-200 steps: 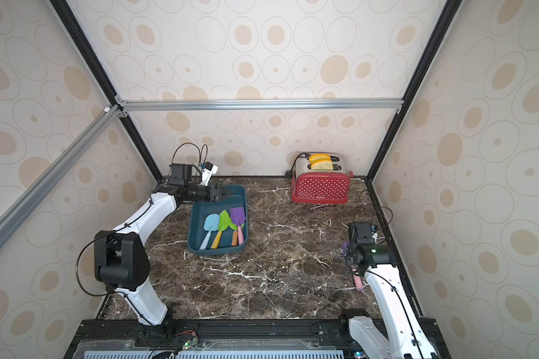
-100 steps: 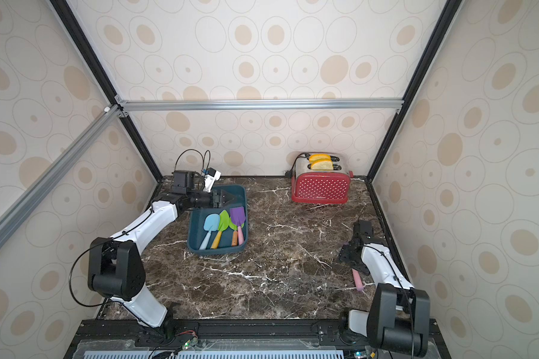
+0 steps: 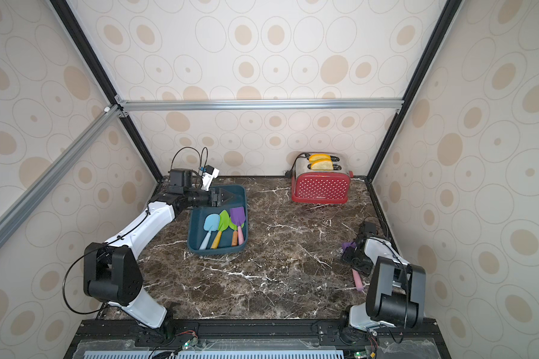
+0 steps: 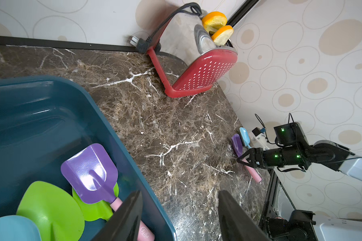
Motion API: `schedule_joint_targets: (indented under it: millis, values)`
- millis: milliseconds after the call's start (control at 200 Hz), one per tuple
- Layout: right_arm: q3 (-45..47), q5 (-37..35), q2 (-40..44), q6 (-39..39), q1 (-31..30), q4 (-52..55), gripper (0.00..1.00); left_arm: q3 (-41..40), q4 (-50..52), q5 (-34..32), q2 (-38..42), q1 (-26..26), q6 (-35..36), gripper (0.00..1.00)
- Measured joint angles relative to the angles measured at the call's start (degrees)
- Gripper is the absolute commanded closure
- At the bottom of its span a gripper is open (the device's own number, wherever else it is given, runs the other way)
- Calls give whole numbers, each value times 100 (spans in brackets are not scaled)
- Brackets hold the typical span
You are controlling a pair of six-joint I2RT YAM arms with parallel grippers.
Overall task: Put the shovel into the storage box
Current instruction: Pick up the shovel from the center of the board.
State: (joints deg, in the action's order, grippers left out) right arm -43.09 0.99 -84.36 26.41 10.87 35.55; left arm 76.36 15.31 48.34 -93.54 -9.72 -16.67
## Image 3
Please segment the green shovel yellow handle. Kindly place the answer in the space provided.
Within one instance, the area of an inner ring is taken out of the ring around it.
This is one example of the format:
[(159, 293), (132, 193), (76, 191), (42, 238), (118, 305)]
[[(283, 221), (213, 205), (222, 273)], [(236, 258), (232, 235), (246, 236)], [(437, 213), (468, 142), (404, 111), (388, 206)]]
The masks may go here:
[(223, 210), (220, 212), (219, 214), (219, 227), (218, 227), (218, 231), (217, 231), (217, 234), (216, 234), (216, 237), (211, 245), (211, 249), (217, 249), (219, 244), (220, 244), (220, 241), (221, 241), (221, 237), (222, 237), (222, 234), (223, 232), (229, 227), (229, 223), (230, 223), (230, 215), (229, 213), (226, 211), (226, 210)]

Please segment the teal plastic storage box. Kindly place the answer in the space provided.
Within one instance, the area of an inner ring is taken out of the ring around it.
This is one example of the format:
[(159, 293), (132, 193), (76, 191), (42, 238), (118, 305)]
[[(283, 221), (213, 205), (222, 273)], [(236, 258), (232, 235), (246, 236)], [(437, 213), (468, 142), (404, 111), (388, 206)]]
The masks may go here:
[(241, 185), (212, 186), (213, 204), (193, 209), (187, 247), (213, 256), (242, 251), (248, 242), (246, 189)]

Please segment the blue shovel light blue handle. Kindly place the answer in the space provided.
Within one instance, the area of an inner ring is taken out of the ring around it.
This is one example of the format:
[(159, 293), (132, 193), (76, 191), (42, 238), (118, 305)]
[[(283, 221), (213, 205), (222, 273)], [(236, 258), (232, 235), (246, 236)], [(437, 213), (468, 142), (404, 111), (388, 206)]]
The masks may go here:
[(204, 222), (204, 231), (206, 235), (200, 244), (199, 250), (203, 251), (207, 248), (208, 242), (210, 241), (211, 233), (218, 230), (220, 222), (219, 214), (210, 214), (205, 218)]

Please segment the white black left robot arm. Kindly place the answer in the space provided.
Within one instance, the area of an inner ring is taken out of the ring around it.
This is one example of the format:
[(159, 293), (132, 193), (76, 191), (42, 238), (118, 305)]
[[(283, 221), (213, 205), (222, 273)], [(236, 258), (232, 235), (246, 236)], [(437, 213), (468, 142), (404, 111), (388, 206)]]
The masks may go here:
[(93, 242), (82, 257), (83, 292), (99, 302), (119, 308), (145, 326), (173, 337), (172, 311), (160, 305), (143, 288), (139, 255), (154, 237), (185, 209), (209, 211), (246, 204), (247, 195), (240, 185), (214, 186), (209, 190), (181, 187), (155, 194), (144, 211), (121, 232), (106, 242)]

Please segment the green shovel wooden handle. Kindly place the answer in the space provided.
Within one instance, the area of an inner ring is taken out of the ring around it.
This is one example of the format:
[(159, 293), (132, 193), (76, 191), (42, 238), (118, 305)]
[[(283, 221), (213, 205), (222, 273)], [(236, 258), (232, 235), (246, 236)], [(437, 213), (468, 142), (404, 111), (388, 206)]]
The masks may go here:
[(237, 226), (236, 226), (236, 224), (234, 223), (233, 220), (230, 220), (229, 227), (233, 231), (231, 246), (232, 247), (238, 246), (238, 230), (237, 230)]

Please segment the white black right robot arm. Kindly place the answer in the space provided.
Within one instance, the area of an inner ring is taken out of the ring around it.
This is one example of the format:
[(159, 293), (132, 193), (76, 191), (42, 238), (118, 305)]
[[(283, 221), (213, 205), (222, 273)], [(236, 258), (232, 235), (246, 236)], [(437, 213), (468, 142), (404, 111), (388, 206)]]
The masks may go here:
[(356, 239), (344, 244), (341, 259), (351, 267), (357, 290), (363, 290), (362, 276), (370, 278), (365, 303), (349, 309), (350, 327), (373, 331), (422, 326), (426, 272), (401, 257), (391, 242), (377, 236), (375, 224), (360, 225)]

